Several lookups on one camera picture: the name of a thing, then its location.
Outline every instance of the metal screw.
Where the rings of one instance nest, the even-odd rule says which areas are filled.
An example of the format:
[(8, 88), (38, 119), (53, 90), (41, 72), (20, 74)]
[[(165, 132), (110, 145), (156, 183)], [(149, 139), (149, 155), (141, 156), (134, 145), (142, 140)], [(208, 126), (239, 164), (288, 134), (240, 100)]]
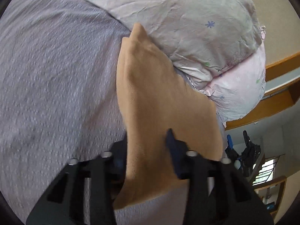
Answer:
[(186, 155), (189, 157), (195, 157), (198, 155), (198, 153), (196, 151), (187, 151)]
[(74, 165), (76, 165), (78, 163), (78, 160), (77, 159), (70, 159), (69, 161), (68, 161), (68, 165), (71, 165), (71, 166), (74, 166)]
[(108, 158), (108, 157), (111, 157), (113, 154), (110, 151), (105, 151), (105, 152), (102, 152), (100, 155), (103, 158)]

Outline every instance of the tan cloth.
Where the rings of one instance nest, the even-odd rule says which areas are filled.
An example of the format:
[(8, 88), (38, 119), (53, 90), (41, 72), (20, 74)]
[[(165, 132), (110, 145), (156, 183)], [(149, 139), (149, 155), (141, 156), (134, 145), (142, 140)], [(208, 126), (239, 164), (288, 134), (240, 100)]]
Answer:
[(140, 24), (122, 41), (117, 96), (128, 146), (126, 178), (114, 202), (116, 209), (155, 198), (185, 182), (177, 179), (165, 146), (169, 128), (191, 150), (208, 159), (221, 158), (214, 103), (175, 73)]

